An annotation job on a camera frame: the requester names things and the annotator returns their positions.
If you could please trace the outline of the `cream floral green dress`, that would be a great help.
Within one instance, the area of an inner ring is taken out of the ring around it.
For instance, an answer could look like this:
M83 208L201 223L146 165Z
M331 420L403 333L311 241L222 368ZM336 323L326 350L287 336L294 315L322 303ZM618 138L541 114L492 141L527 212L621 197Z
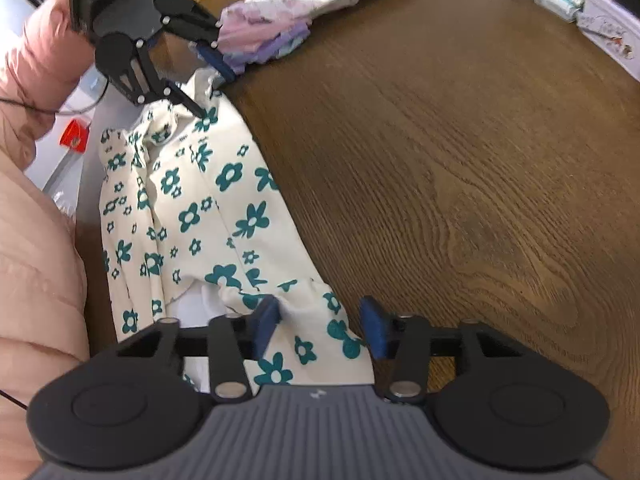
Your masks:
M101 234L116 336L162 318L184 327L277 299L250 385L359 385L373 379L363 341L323 281L240 113L202 68L184 91L204 110L160 101L100 141Z

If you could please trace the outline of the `pink blue folded garment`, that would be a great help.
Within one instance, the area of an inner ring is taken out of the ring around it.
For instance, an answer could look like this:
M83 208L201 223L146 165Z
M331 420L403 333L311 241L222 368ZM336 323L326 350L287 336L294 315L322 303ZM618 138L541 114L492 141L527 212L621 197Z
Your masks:
M296 50L310 35L309 20L264 18L242 3L227 6L220 17L217 48L237 75L250 64L264 65Z

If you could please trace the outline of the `pink jacket sleeve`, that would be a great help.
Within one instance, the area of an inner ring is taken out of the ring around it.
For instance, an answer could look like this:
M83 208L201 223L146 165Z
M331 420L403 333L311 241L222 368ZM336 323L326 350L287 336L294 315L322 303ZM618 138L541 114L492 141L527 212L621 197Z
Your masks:
M70 219L29 177L36 143L93 63L70 0L46 0L1 59L1 475L40 465L24 406L88 359L86 274Z

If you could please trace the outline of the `grey tin box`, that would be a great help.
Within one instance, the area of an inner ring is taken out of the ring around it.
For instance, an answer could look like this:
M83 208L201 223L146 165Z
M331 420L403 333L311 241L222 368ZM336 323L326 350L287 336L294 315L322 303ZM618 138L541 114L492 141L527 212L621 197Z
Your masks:
M580 31L635 80L639 80L639 19L614 0L585 0Z

